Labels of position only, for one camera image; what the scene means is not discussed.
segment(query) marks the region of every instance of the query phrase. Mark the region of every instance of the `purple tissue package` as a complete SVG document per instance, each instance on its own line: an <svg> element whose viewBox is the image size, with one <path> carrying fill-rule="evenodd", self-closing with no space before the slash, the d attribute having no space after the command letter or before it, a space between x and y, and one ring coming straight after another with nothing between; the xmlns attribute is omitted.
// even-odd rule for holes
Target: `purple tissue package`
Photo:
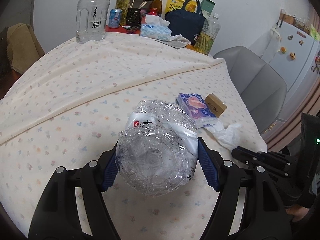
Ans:
<svg viewBox="0 0 320 240"><path fill-rule="evenodd" d="M201 95L180 93L177 102L187 115L196 122L198 128L217 123L217 117L210 111Z"/></svg>

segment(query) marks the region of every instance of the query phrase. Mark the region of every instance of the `round logo patch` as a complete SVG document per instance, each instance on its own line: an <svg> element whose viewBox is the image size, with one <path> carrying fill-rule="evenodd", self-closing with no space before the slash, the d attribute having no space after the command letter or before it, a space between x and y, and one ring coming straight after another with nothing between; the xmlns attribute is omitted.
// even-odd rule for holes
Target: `round logo patch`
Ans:
<svg viewBox="0 0 320 240"><path fill-rule="evenodd" d="M197 41L199 39L200 34L196 34L193 38L195 41Z"/></svg>

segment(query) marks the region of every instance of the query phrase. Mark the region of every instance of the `bag handle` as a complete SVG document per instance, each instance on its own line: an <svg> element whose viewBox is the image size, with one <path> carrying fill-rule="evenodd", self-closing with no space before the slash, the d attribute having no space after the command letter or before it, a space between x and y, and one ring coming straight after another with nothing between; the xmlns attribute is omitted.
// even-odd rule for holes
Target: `bag handle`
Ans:
<svg viewBox="0 0 320 240"><path fill-rule="evenodd" d="M192 0L186 0L184 3L183 3L183 6L182 6L182 10L186 10L186 6L187 4L192 1ZM203 13L202 13L202 10L201 10L201 5L200 5L200 0L194 0L197 2L197 14L200 14L201 16L203 16Z"/></svg>

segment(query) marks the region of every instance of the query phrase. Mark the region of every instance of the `bottle of yellow liquid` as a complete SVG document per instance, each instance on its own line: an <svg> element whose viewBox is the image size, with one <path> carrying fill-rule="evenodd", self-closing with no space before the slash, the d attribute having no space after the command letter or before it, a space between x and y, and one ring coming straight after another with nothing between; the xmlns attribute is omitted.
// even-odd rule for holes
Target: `bottle of yellow liquid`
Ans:
<svg viewBox="0 0 320 240"><path fill-rule="evenodd" d="M125 25L127 21L127 14L129 8L130 0L117 0L116 1L116 9L122 10L120 26Z"/></svg>
<svg viewBox="0 0 320 240"><path fill-rule="evenodd" d="M218 22L219 14L214 14L212 19L206 19L204 26L200 33L199 39L195 44L195 50L208 55L214 40L217 37L217 34L221 28L221 25Z"/></svg>

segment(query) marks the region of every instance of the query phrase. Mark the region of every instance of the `navy blue bag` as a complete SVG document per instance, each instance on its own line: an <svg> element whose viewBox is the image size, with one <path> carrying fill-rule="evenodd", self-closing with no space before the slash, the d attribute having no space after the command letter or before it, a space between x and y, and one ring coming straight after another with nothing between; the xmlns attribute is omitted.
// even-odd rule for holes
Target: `navy blue bag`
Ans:
<svg viewBox="0 0 320 240"><path fill-rule="evenodd" d="M168 28L172 31L171 36L181 34L192 45L195 45L204 25L205 18L202 14L200 0L195 0L197 2L196 13L186 11L186 5L190 1L186 0L181 9L167 12L164 19L170 22Z"/></svg>

